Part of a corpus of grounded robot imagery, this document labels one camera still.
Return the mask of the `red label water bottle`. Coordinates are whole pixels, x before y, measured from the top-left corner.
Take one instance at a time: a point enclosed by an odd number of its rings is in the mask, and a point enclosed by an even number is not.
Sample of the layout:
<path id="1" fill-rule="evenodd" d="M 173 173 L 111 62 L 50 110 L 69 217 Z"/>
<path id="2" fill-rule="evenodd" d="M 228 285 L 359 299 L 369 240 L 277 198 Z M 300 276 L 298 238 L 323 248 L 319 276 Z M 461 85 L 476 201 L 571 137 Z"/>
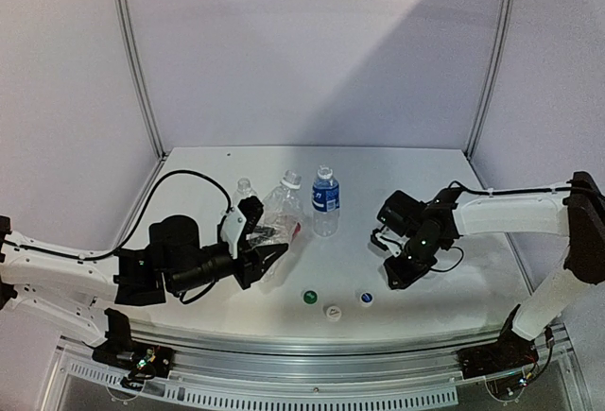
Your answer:
<path id="1" fill-rule="evenodd" d="M 289 235 L 289 242 L 293 242 L 296 239 L 296 237 L 299 235 L 299 233 L 301 232 L 301 230 L 302 230 L 302 225 L 301 225 L 300 222 L 297 222 L 294 225 L 294 228 L 291 231 L 291 234 Z"/>

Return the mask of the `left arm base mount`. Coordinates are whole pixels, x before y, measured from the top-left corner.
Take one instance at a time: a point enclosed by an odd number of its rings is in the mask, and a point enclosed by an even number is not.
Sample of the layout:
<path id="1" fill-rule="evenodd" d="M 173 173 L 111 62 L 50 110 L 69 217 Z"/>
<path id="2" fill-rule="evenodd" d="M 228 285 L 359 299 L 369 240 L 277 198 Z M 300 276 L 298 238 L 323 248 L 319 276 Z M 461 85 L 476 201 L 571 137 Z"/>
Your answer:
<path id="1" fill-rule="evenodd" d="M 120 385 L 141 391 L 146 381 L 167 379 L 173 367 L 173 349 L 135 341 L 129 318 L 113 309 L 104 312 L 108 320 L 105 341 L 93 348 L 92 359 L 108 367 L 120 368 L 126 374 Z"/>

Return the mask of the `clear bottle white cap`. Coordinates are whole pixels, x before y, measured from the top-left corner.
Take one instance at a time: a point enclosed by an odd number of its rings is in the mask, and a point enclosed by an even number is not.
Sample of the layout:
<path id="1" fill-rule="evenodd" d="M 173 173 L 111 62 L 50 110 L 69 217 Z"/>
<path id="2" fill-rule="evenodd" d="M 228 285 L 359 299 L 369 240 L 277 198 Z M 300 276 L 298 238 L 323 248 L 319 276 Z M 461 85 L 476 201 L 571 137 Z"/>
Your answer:
<path id="1" fill-rule="evenodd" d="M 291 248 L 294 241 L 289 242 L 289 235 L 294 225 L 297 222 L 303 225 L 303 202 L 300 197 L 301 183 L 302 176 L 300 174 L 293 170 L 286 170 L 279 184 L 262 200 L 264 213 L 257 226 L 272 226 L 279 231 L 278 238 L 272 244 L 289 244 L 288 251 L 282 257 L 282 262 L 277 267 L 275 275 L 281 265 L 289 263 L 293 257 Z M 262 245 L 270 244 L 251 244 L 254 248 Z"/>

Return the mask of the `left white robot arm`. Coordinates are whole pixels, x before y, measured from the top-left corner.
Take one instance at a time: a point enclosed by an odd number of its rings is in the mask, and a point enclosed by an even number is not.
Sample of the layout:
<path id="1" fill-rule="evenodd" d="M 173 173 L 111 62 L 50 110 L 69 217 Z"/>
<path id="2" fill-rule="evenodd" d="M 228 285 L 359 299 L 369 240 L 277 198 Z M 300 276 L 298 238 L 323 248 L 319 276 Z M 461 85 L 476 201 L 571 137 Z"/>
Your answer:
<path id="1" fill-rule="evenodd" d="M 104 352 L 130 368 L 140 360 L 140 347 L 122 332 L 105 338 L 105 311 L 120 310 L 158 334 L 218 332 L 222 307 L 211 302 L 210 290 L 221 280 L 249 289 L 289 248 L 252 242 L 255 223 L 230 213 L 216 241 L 204 246 L 194 219 L 172 215 L 151 225 L 142 247 L 110 253 L 62 251 L 4 229 L 1 307 L 28 311 L 92 346 L 104 341 Z"/>

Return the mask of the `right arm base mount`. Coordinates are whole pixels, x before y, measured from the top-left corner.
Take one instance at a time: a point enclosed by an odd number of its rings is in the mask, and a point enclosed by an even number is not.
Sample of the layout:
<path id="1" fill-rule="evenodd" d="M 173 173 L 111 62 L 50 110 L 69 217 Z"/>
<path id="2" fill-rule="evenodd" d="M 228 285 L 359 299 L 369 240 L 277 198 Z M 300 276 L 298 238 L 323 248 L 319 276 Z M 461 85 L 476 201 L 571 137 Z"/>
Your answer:
<path id="1" fill-rule="evenodd" d="M 457 351 L 456 357 L 464 379 L 488 377 L 495 373 L 518 370 L 518 372 L 485 382 L 489 394 L 496 400 L 508 402 L 517 399 L 529 385 L 534 383 L 549 366 L 555 345 L 552 328 L 544 328 L 544 341 L 548 356 L 539 366 L 539 353 L 534 340 L 525 340 L 512 330 L 512 322 L 520 305 L 509 314 L 497 339 L 488 344 L 476 345 Z"/>

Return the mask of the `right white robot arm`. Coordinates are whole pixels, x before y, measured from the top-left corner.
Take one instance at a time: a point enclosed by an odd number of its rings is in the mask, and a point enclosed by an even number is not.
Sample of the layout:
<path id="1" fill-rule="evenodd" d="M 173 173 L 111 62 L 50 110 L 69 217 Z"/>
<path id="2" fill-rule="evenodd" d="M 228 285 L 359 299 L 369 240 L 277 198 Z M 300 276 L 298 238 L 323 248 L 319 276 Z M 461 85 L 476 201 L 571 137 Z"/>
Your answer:
<path id="1" fill-rule="evenodd" d="M 508 369 L 522 358 L 525 340 L 543 329 L 591 285 L 604 281 L 604 196 L 593 177 L 538 188 L 472 190 L 456 183 L 422 202 L 401 190 L 380 209 L 372 243 L 389 252 L 389 288 L 406 289 L 463 236 L 483 233 L 548 233 L 568 240 L 561 262 L 514 312 L 511 333 L 490 346 L 489 361 Z"/>

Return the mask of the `blue bottle cap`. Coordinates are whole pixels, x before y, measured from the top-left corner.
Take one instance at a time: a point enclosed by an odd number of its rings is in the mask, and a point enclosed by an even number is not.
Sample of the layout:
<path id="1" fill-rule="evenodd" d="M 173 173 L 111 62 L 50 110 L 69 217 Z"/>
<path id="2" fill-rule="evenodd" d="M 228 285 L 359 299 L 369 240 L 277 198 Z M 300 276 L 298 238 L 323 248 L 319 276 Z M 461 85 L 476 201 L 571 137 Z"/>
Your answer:
<path id="1" fill-rule="evenodd" d="M 374 303 L 374 294 L 367 290 L 362 290 L 357 295 L 358 302 L 363 307 L 370 307 Z"/>

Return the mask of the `blue label water bottle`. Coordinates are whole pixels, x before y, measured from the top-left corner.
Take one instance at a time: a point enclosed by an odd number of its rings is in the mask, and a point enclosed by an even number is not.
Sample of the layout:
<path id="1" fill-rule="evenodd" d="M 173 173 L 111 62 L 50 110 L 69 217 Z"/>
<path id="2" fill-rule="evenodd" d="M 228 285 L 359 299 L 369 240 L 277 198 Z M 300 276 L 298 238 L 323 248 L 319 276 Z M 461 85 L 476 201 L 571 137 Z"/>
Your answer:
<path id="1" fill-rule="evenodd" d="M 321 165 L 312 185 L 313 230 L 317 236 L 329 237 L 337 232 L 339 197 L 339 182 L 334 170 Z"/>

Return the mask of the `green bottle cap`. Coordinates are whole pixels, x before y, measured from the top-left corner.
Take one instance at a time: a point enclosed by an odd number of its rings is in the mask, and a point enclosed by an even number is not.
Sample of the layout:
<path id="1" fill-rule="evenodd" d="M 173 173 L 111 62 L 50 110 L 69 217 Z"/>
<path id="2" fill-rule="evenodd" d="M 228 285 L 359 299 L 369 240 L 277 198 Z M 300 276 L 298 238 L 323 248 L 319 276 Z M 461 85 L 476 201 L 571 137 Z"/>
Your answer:
<path id="1" fill-rule="evenodd" d="M 302 300 L 307 305 L 313 305 L 318 302 L 319 295 L 315 290 L 307 289 L 302 293 Z"/>

